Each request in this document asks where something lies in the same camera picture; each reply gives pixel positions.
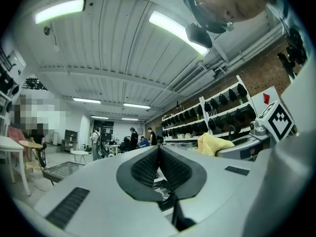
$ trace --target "dark hair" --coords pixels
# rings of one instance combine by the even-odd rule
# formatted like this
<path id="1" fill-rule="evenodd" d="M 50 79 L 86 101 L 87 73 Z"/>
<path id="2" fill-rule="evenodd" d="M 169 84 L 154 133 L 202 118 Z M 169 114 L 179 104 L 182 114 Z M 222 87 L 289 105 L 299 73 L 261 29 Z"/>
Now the dark hair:
<path id="1" fill-rule="evenodd" d="M 131 128 L 130 128 L 130 131 L 133 131 L 133 132 L 135 132 L 135 133 L 138 135 L 138 133 L 136 132 L 136 130 L 135 130 L 134 127 L 131 127 Z"/>

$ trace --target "fluorescent light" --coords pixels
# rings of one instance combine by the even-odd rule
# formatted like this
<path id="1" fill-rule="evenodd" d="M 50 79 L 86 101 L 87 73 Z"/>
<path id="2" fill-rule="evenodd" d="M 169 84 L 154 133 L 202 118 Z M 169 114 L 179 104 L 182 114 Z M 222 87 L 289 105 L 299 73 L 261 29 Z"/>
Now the fluorescent light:
<path id="1" fill-rule="evenodd" d="M 196 51 L 198 51 L 203 57 L 209 53 L 209 49 L 207 49 L 206 47 L 189 41 L 186 33 L 186 28 L 183 25 L 179 24 L 177 21 L 174 21 L 172 18 L 169 18 L 158 11 L 153 11 L 152 15 L 149 18 L 149 22 L 161 28 L 164 28 L 168 32 L 179 37 L 191 47 L 193 47 Z"/>
<path id="2" fill-rule="evenodd" d="M 107 117 L 98 117 L 98 116 L 91 116 L 91 117 L 94 118 L 94 119 L 109 119 Z"/>
<path id="3" fill-rule="evenodd" d="M 82 98 L 74 98 L 75 101 L 79 102 L 87 102 L 87 103 L 95 103 L 95 104 L 100 104 L 101 101 L 99 100 L 90 100 L 90 99 L 82 99 Z"/>
<path id="4" fill-rule="evenodd" d="M 137 118 L 122 118 L 122 120 L 138 121 L 138 119 L 137 119 Z"/>
<path id="5" fill-rule="evenodd" d="M 146 106 L 146 105 L 133 105 L 133 104 L 124 103 L 124 106 L 136 107 L 136 108 L 143 108 L 143 109 L 150 109 L 150 106 Z"/>
<path id="6" fill-rule="evenodd" d="M 35 23 L 39 24 L 45 20 L 58 17 L 61 15 L 80 12 L 84 10 L 84 0 L 73 0 L 69 2 L 60 3 L 46 10 L 43 10 L 35 15 Z"/>

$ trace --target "yellow cloth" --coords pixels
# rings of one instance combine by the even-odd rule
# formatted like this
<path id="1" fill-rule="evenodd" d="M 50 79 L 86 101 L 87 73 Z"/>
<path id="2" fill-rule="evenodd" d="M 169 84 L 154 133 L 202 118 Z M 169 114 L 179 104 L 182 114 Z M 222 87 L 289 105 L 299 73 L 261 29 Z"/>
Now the yellow cloth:
<path id="1" fill-rule="evenodd" d="M 234 146 L 233 142 L 215 138 L 212 135 L 205 133 L 197 140 L 198 151 L 203 155 L 215 156 L 217 151 L 231 148 Z"/>

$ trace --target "person in blue shirt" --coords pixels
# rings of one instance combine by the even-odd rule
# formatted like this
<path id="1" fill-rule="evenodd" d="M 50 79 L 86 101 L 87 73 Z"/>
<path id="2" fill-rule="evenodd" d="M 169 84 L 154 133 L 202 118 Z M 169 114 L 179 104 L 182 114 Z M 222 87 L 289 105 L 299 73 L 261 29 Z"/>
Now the person in blue shirt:
<path id="1" fill-rule="evenodd" d="M 139 142 L 139 148 L 144 148 L 144 147 L 149 146 L 148 140 L 146 140 L 144 136 L 142 136 L 140 139 L 141 141 Z"/>

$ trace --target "mesh tray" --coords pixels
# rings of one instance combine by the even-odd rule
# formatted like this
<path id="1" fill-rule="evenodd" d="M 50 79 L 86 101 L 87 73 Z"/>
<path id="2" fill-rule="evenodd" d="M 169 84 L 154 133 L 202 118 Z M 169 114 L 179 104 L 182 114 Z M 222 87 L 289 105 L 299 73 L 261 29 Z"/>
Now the mesh tray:
<path id="1" fill-rule="evenodd" d="M 83 164 L 67 161 L 60 165 L 48 168 L 43 171 L 43 176 L 55 183 L 63 180 L 65 177 L 75 173 Z"/>

